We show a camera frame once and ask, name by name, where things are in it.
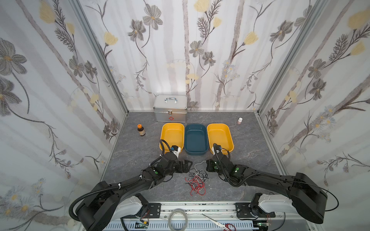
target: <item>red scissors handle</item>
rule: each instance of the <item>red scissors handle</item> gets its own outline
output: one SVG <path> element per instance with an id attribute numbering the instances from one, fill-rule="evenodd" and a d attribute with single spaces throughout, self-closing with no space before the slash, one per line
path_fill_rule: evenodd
<path id="1" fill-rule="evenodd" d="M 233 224 L 225 224 L 225 227 L 226 227 L 226 230 L 223 230 L 223 231 L 236 231 L 236 228 Z"/>

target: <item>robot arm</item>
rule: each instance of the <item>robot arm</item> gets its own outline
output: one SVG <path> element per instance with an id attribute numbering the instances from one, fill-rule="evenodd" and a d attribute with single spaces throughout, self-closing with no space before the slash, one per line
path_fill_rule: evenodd
<path id="1" fill-rule="evenodd" d="M 250 205 L 253 210 L 264 212 L 296 212 L 308 221 L 322 224 L 327 195 L 305 174 L 282 176 L 258 171 L 242 164 L 233 164 L 221 152 L 221 147 L 213 145 L 215 154 L 208 161 L 207 170 L 224 175 L 225 181 L 234 187 L 241 185 L 257 186 L 281 195 L 256 194 Z"/>
<path id="2" fill-rule="evenodd" d="M 115 184 L 99 182 L 90 193 L 77 198 L 69 207 L 71 218 L 80 221 L 87 231 L 101 231 L 112 218 L 145 215 L 148 202 L 137 193 L 162 183 L 165 176 L 187 173 L 192 166 L 191 161 L 178 160 L 179 147 L 170 148 L 168 144 L 167 146 L 170 152 L 164 154 L 163 151 L 162 155 L 148 168 L 141 170 L 139 175 Z M 327 195 L 305 174 L 282 176 L 261 172 L 246 165 L 234 165 L 222 154 L 219 145 L 214 144 L 213 148 L 216 152 L 212 160 L 207 161 L 207 171 L 216 171 L 224 175 L 225 181 L 234 187 L 257 186 L 281 194 L 257 193 L 249 205 L 252 214 L 261 211 L 297 212 L 311 222 L 323 223 Z M 80 201 L 82 202 L 74 213 L 74 206 Z"/>
<path id="3" fill-rule="evenodd" d="M 99 182 L 90 193 L 77 198 L 71 204 L 69 215 L 80 221 L 87 231 L 103 230 L 114 214 L 114 217 L 135 214 L 142 216 L 146 212 L 147 207 L 145 206 L 148 202 L 137 193 L 162 183 L 165 176 L 174 173 L 187 173 L 192 166 L 191 161 L 178 160 L 179 147 L 172 146 L 170 150 L 153 161 L 148 168 L 141 170 L 140 175 L 115 184 L 107 184 L 105 181 Z M 74 213 L 74 206 L 81 200 L 83 201 Z M 125 208 L 128 214 L 115 212 L 118 204 Z"/>

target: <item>wall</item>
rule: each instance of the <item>wall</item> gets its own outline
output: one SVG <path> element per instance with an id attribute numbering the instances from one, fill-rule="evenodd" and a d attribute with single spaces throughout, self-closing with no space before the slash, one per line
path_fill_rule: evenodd
<path id="1" fill-rule="evenodd" d="M 68 1 L 0 2 L 3 230 L 79 227 L 124 119 L 88 44 Z"/>
<path id="2" fill-rule="evenodd" d="M 314 1 L 80 0 L 129 109 L 255 110 Z"/>
<path id="3" fill-rule="evenodd" d="M 339 199 L 327 231 L 368 230 L 370 4 L 329 1 L 261 116 L 289 174 Z M 328 195 L 327 209 L 336 206 Z"/>

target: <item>black cable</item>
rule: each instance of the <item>black cable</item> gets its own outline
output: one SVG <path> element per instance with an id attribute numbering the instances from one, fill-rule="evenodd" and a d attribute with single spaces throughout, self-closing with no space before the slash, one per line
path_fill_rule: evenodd
<path id="1" fill-rule="evenodd" d="M 102 189 L 99 189 L 99 190 L 96 190 L 96 191 L 93 191 L 93 192 L 89 192 L 89 193 L 86 193 L 85 195 L 82 195 L 80 196 L 79 198 L 77 198 L 76 200 L 74 200 L 74 202 L 72 202 L 72 204 L 70 205 L 69 209 L 68 209 L 68 213 L 70 215 L 70 217 L 76 221 L 80 221 L 78 216 L 73 212 L 73 208 L 74 206 L 81 200 L 85 199 L 86 197 L 89 197 L 91 195 L 94 195 L 94 194 L 97 194 L 97 193 L 104 193 L 106 191 L 109 191 L 109 190 L 113 190 L 113 189 L 117 189 L 117 188 L 122 188 L 122 187 L 126 187 L 126 186 L 130 186 L 132 184 L 135 184 L 137 182 L 139 182 L 141 179 L 137 179 L 136 181 L 134 182 L 130 182 L 130 183 L 127 183 L 127 184 L 124 184 L 124 185 L 117 185 L 117 186 L 108 186 L 108 187 L 105 187 L 105 188 L 102 188 Z"/>
<path id="2" fill-rule="evenodd" d="M 173 174 L 171 175 L 171 178 L 170 178 L 169 180 L 165 180 L 165 181 L 163 181 L 163 182 L 168 182 L 168 181 L 170 181 L 170 180 L 172 179 L 172 177 L 174 177 L 174 175 L 173 175 Z"/>
<path id="3" fill-rule="evenodd" d="M 169 150 L 170 152 L 172 152 L 172 151 L 171 151 L 171 148 L 169 147 L 168 143 L 167 143 L 165 140 L 160 139 L 160 140 L 159 140 L 159 142 L 161 143 L 162 147 L 163 147 L 162 142 L 164 142 L 164 143 L 167 145 L 168 150 Z"/>
<path id="4" fill-rule="evenodd" d="M 130 230 L 128 230 L 128 228 L 126 227 L 125 223 L 123 222 L 123 217 L 121 217 L 121 224 L 122 224 L 123 229 L 124 229 L 125 231 L 130 231 Z"/>
<path id="5" fill-rule="evenodd" d="M 267 174 L 261 174 L 261 175 L 268 176 L 268 177 L 271 177 L 271 178 L 274 178 L 274 179 L 277 179 L 277 180 L 282 180 L 282 179 L 279 179 L 279 178 L 277 178 L 277 177 L 269 176 L 269 175 L 267 175 Z M 311 185 L 311 186 L 314 186 L 314 187 L 320 188 L 320 189 L 322 189 L 322 190 L 325 190 L 325 191 L 327 191 L 328 193 L 330 193 L 332 196 L 334 196 L 334 194 L 333 194 L 333 193 L 331 193 L 329 190 L 324 189 L 324 188 L 321 188 L 321 187 L 319 187 L 319 186 L 317 186 L 317 185 L 314 185 L 314 184 L 309 184 L 309 183 L 306 183 L 306 182 L 299 182 L 299 181 L 290 181 L 290 180 L 282 180 L 282 181 L 284 181 L 284 182 L 293 182 L 293 183 L 298 183 L 298 184 L 308 184 L 308 185 Z M 338 200 L 338 198 L 337 198 L 336 196 L 334 196 L 334 198 L 337 200 L 337 206 L 336 206 L 335 208 L 332 208 L 332 209 L 329 209 L 329 210 L 325 210 L 325 212 L 333 211 L 334 209 L 338 208 L 338 206 L 339 206 L 339 200 Z"/>
<path id="6" fill-rule="evenodd" d="M 252 176 L 256 176 L 256 175 L 259 175 L 259 174 L 260 174 L 260 173 L 253 173 L 253 174 L 251 174 L 251 175 L 249 175 L 249 176 L 247 176 L 247 177 L 243 178 L 243 179 L 242 179 L 238 184 L 234 184 L 234 183 L 232 183 L 232 182 L 230 181 L 230 179 L 227 177 L 226 172 L 225 172 L 225 169 L 224 169 L 224 167 L 223 167 L 223 165 L 222 165 L 222 162 L 220 161 L 220 158 L 219 158 L 219 157 L 218 157 L 218 155 L 217 155 L 217 152 L 216 152 L 216 150 L 217 150 L 217 144 L 216 144 L 216 143 L 214 143 L 214 144 L 213 144 L 213 149 L 214 149 L 214 151 L 215 151 L 215 155 L 216 155 L 216 158 L 217 158 L 217 160 L 218 160 L 218 163 L 220 163 L 222 173 L 223 173 L 223 175 L 224 175 L 224 177 L 225 177 L 226 181 L 227 181 L 227 182 L 229 182 L 229 184 L 230 184 L 231 186 L 239 187 L 239 186 L 241 186 L 242 184 L 244 184 L 244 182 L 245 182 L 248 178 L 250 178 L 250 177 L 252 177 Z"/>
<path id="7" fill-rule="evenodd" d="M 222 181 L 226 181 L 225 179 L 222 179 L 222 178 L 220 177 L 220 175 L 218 175 L 218 177 L 219 177 Z"/>
<path id="8" fill-rule="evenodd" d="M 164 150 L 163 142 L 167 145 L 168 150 L 169 150 L 170 152 L 172 152 L 172 151 L 171 151 L 171 148 L 170 148 L 170 147 L 169 147 L 169 145 L 168 145 L 168 143 L 167 143 L 165 140 L 160 139 L 160 140 L 159 140 L 159 144 L 160 144 L 160 145 L 161 145 L 161 147 L 162 147 L 162 154 L 161 154 L 157 159 L 153 160 L 153 161 L 149 164 L 149 166 L 150 166 L 150 167 L 151 167 L 151 166 L 153 166 L 156 162 L 158 162 L 158 161 L 162 158 L 162 156 L 164 155 L 165 150 Z"/>
<path id="9" fill-rule="evenodd" d="M 238 217 L 238 219 L 239 220 L 241 220 L 241 221 L 254 221 L 254 220 L 257 220 L 259 218 L 259 216 L 258 217 L 256 217 L 256 218 L 254 218 L 254 219 L 240 219 L 239 217 Z"/>
<path id="10" fill-rule="evenodd" d="M 284 220 L 283 220 L 283 223 L 281 223 L 281 225 L 280 225 L 279 227 L 277 227 L 276 229 L 271 230 L 271 231 L 276 231 L 276 230 L 280 229 L 280 228 L 283 226 L 284 222 L 285 222 L 285 213 L 284 213 Z"/>
<path id="11" fill-rule="evenodd" d="M 230 152 L 229 152 L 229 150 L 227 150 L 226 148 L 222 148 L 222 149 L 224 149 L 224 150 L 226 150 L 226 151 L 228 152 L 228 158 L 229 158 L 229 160 L 230 160 L 231 156 L 230 156 Z"/>
<path id="12" fill-rule="evenodd" d="M 208 178 L 208 173 L 206 171 L 204 171 L 203 169 L 201 170 L 198 170 L 198 171 L 194 171 L 193 173 L 191 172 L 191 170 L 195 170 L 195 168 L 192 168 L 189 170 L 189 177 L 194 177 L 195 176 L 195 172 L 198 172 L 197 175 L 202 179 L 203 182 L 205 182 Z"/>

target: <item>roll of tape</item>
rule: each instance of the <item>roll of tape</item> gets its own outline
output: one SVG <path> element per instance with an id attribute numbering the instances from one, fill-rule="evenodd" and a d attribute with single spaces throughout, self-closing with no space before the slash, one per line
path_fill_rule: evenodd
<path id="1" fill-rule="evenodd" d="M 185 225 L 181 230 L 175 230 L 174 228 L 172 228 L 172 224 L 171 224 L 172 216 L 176 213 L 181 213 L 185 217 Z M 172 213 L 168 217 L 168 227 L 171 231 L 184 231 L 188 227 L 188 216 L 186 215 L 184 211 L 180 209 L 176 209 L 172 211 Z"/>

